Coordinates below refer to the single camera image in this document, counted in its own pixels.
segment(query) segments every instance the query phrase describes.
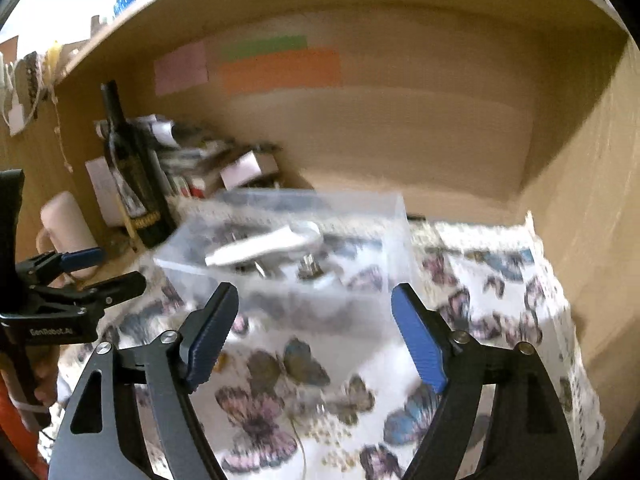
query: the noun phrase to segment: blue gripper pad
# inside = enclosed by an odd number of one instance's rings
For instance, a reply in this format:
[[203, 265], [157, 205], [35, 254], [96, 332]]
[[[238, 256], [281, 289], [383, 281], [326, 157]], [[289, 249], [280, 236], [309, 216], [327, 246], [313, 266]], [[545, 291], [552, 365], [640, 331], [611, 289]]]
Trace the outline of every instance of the blue gripper pad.
[[209, 380], [238, 315], [238, 303], [238, 290], [229, 283], [221, 283], [206, 306], [191, 312], [180, 327], [180, 359], [186, 364], [184, 382], [190, 394]]
[[428, 316], [440, 316], [437, 312], [425, 309], [411, 286], [403, 283], [394, 288], [391, 293], [391, 313], [414, 360], [418, 375], [422, 382], [431, 385], [436, 393], [441, 394], [447, 386], [442, 347], [422, 322], [417, 311], [419, 308]]
[[75, 253], [63, 253], [60, 258], [60, 269], [63, 272], [74, 272], [98, 266], [103, 261], [104, 251], [100, 247], [93, 247]]

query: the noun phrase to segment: orange sticky note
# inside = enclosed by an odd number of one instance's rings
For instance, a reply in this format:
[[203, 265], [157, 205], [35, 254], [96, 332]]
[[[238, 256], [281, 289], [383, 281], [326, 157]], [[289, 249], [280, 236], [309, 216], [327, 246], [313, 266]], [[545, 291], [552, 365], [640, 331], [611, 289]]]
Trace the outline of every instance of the orange sticky note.
[[229, 95], [342, 84], [340, 57], [330, 48], [287, 50], [223, 63], [218, 73]]
[[190, 43], [154, 61], [156, 95], [162, 96], [202, 85], [209, 80], [203, 41]]

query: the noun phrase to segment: transparent plastic box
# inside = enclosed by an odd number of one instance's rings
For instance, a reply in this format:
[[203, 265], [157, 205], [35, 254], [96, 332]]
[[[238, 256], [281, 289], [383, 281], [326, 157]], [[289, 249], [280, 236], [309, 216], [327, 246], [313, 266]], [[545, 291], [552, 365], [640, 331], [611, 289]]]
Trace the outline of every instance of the transparent plastic box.
[[[238, 288], [240, 311], [279, 330], [398, 337], [390, 294], [417, 275], [409, 225], [400, 194], [316, 193], [240, 189], [194, 201], [188, 218], [155, 253], [156, 264], [184, 301], [202, 306], [221, 282]], [[337, 276], [328, 285], [296, 277], [295, 258], [265, 265], [276, 277], [207, 267], [205, 256], [246, 236], [292, 222], [312, 221], [324, 243], [314, 257]]]

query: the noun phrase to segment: paper tag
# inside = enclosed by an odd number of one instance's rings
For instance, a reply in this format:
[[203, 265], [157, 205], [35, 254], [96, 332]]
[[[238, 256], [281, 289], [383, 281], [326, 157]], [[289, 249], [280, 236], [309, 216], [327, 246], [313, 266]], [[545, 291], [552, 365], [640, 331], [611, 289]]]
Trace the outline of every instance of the paper tag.
[[9, 134], [13, 137], [24, 130], [24, 107], [18, 101], [18, 94], [14, 92], [11, 110], [9, 110]]
[[100, 213], [109, 227], [124, 225], [118, 208], [118, 190], [111, 176], [107, 161], [103, 156], [88, 160], [85, 164], [91, 183], [94, 185], [95, 197], [98, 200]]
[[203, 41], [190, 43], [154, 61], [156, 95], [163, 96], [209, 81]]

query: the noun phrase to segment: wine bottle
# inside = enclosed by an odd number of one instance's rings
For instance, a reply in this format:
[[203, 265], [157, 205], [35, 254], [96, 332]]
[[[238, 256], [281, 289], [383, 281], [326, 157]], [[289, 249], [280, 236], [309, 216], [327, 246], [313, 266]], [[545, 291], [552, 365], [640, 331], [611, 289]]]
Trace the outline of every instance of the wine bottle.
[[105, 158], [131, 224], [148, 249], [164, 242], [175, 222], [160, 189], [144, 133], [127, 123], [115, 81], [100, 86], [110, 130]]

